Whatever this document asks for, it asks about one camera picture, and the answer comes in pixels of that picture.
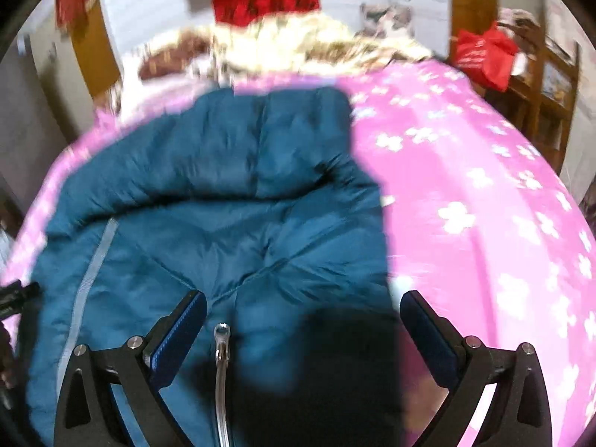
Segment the person's left hand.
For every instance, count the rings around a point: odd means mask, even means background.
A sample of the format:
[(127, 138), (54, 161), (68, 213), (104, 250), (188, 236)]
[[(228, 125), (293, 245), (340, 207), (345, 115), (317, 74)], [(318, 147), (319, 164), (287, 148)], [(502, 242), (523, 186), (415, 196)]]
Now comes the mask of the person's left hand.
[(10, 334), (0, 323), (0, 370), (1, 383), (8, 389), (14, 386), (14, 354), (10, 342)]

